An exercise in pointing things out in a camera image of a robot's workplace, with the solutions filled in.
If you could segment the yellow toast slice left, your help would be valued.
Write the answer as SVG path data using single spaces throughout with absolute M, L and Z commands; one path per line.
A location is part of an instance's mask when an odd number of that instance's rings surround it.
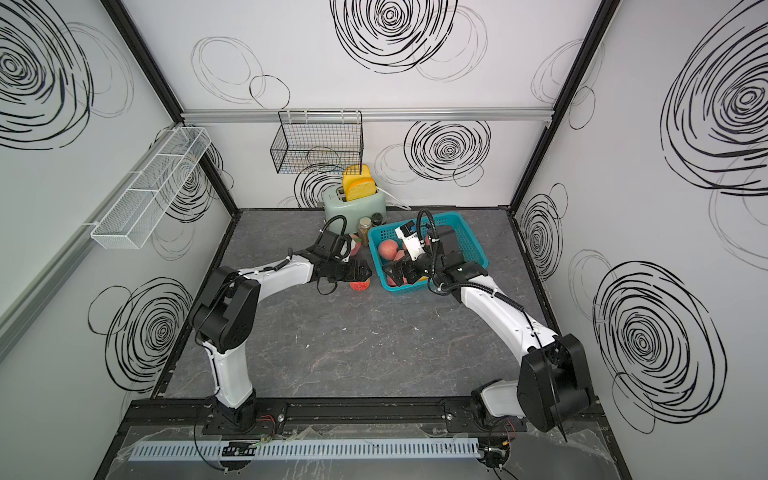
M 342 174 L 342 188 L 344 192 L 347 192 L 351 185 L 362 179 L 370 179 L 372 177 L 369 167 L 362 164 L 355 164 L 347 167 Z

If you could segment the mint green toaster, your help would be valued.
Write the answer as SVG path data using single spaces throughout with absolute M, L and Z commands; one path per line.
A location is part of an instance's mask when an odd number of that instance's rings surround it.
M 375 195 L 348 202 L 340 185 L 331 186 L 323 191 L 321 202 L 326 221 L 338 215 L 346 219 L 346 221 L 336 220 L 328 227 L 331 232 L 337 234 L 340 234 L 342 230 L 346 234 L 356 233 L 359 220 L 362 217 L 371 218 L 374 213 L 380 213 L 384 223 L 387 220 L 385 195 L 379 189 Z

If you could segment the yellow toast slice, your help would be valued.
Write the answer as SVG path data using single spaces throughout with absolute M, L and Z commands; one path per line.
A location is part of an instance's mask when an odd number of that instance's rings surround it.
M 369 167 L 362 164 L 355 164 L 347 167 L 342 174 L 342 188 L 344 192 L 347 192 L 351 185 L 362 179 L 370 179 L 372 177 Z
M 366 177 L 352 181 L 345 190 L 348 202 L 360 200 L 377 193 L 377 185 L 373 178 Z

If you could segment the black corner frame post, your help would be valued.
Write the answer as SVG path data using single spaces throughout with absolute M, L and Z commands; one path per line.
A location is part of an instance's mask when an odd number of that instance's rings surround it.
M 520 209 L 524 196 L 532 184 L 538 168 L 543 162 L 545 154 L 576 96 L 581 81 L 586 77 L 587 70 L 620 4 L 620 0 L 604 0 L 600 2 L 587 34 L 582 40 L 574 62 L 566 76 L 564 86 L 561 88 L 554 103 L 551 122 L 539 137 L 512 200 L 508 205 L 508 214 L 510 216 L 515 215 Z
M 101 0 L 100 3 L 113 25 L 118 30 L 123 41 L 128 46 L 132 56 L 136 60 L 171 120 L 174 123 L 183 123 L 184 120 L 182 114 L 184 113 L 184 110 L 149 51 L 142 35 L 123 2 L 120 0 Z M 221 199 L 227 212 L 231 217 L 237 218 L 239 209 L 229 190 L 225 187 L 220 174 L 214 167 L 212 157 L 206 153 L 203 156 L 201 163 L 206 178 L 213 186 L 214 191 Z

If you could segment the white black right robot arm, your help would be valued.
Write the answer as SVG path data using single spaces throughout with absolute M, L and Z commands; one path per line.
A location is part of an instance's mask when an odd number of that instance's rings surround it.
M 476 390 L 489 418 L 517 417 L 547 432 L 596 403 L 586 352 L 572 334 L 560 335 L 536 321 L 506 295 L 482 265 L 457 253 L 387 263 L 382 271 L 396 286 L 425 278 L 440 296 L 452 296 L 477 314 L 519 364 L 515 380 L 497 380 Z

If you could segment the teal plastic basket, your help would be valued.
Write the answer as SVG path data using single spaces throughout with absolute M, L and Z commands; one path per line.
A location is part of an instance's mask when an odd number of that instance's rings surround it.
M 475 261 L 483 268 L 488 267 L 489 261 L 485 255 L 483 247 L 461 214 L 457 212 L 438 213 L 434 214 L 434 219 L 438 226 L 449 226 L 454 230 L 458 245 L 464 254 L 464 258 L 467 261 Z M 401 225 L 407 223 L 408 220 L 404 220 L 376 226 L 373 227 L 368 234 L 369 246 L 372 251 L 373 264 L 376 274 L 379 277 L 383 288 L 393 295 L 403 295 L 427 288 L 426 281 L 419 281 L 415 284 L 407 284 L 403 286 L 390 286 L 388 284 L 387 275 L 383 269 L 383 267 L 387 265 L 389 261 L 385 260 L 378 253 L 379 245 L 385 240 L 394 240 L 399 246 L 403 245 L 403 243 L 397 237 L 396 231 Z

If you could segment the orange wrinkled peach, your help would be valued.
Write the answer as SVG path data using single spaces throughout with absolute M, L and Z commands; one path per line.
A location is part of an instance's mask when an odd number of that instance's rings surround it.
M 350 282 L 349 286 L 355 291 L 365 291 L 370 287 L 370 280 Z

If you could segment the black corner frame post left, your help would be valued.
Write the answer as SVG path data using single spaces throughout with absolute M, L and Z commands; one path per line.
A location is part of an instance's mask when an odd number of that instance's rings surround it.
M 183 123 L 184 120 L 182 114 L 184 113 L 184 110 L 149 51 L 142 35 L 123 2 L 120 0 L 101 0 L 100 3 L 113 25 L 118 30 L 123 41 L 128 46 L 132 56 L 136 60 L 171 120 L 174 123 Z M 214 167 L 212 157 L 206 153 L 203 156 L 201 163 L 206 178 L 213 186 L 214 191 L 221 199 L 227 212 L 231 217 L 237 218 L 239 209 L 229 190 L 225 187 L 220 174 Z

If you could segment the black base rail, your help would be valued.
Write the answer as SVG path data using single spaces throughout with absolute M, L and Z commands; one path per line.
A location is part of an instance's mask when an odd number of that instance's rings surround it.
M 501 439 L 528 430 L 523 420 L 498 420 L 468 396 L 259 398 L 232 409 L 216 397 L 133 401 L 118 427 L 201 427 L 205 435 L 288 436 L 303 427 L 412 425 L 432 436 L 466 434 Z

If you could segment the yellow toast slice right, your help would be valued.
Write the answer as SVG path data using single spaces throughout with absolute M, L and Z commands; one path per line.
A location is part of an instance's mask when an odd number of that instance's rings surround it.
M 377 185 L 373 178 L 366 177 L 352 181 L 345 190 L 348 202 L 360 200 L 377 193 Z

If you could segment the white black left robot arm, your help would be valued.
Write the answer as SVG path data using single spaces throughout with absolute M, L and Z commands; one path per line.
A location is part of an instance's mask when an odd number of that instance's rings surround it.
M 245 344 L 259 303 L 295 286 L 321 280 L 332 285 L 365 282 L 371 276 L 365 260 L 325 259 L 306 251 L 257 267 L 220 266 L 209 276 L 190 324 L 211 365 L 216 411 L 236 432 L 257 423 Z

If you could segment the grey horizontal wall rail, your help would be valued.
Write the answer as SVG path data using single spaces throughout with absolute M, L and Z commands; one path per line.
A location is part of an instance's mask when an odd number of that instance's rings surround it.
M 181 114 L 186 123 L 352 123 L 416 121 L 535 121 L 549 122 L 548 107 L 381 107 L 327 109 L 203 109 Z

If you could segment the glass spice jar silver lid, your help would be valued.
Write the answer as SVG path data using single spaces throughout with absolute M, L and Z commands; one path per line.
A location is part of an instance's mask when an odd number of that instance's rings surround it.
M 358 236 L 363 247 L 369 246 L 369 231 L 373 223 L 370 217 L 362 217 L 358 222 Z

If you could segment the black corner frame post right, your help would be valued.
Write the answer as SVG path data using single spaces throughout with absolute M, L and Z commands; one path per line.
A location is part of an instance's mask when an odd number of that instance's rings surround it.
M 508 214 L 510 216 L 515 215 L 520 209 L 524 196 L 532 184 L 538 168 L 543 162 L 545 154 L 576 96 L 581 81 L 586 77 L 587 70 L 620 4 L 620 0 L 604 0 L 600 2 L 587 34 L 582 40 L 574 62 L 566 76 L 564 86 L 561 88 L 554 103 L 551 122 L 539 137 L 512 200 L 508 205 Z

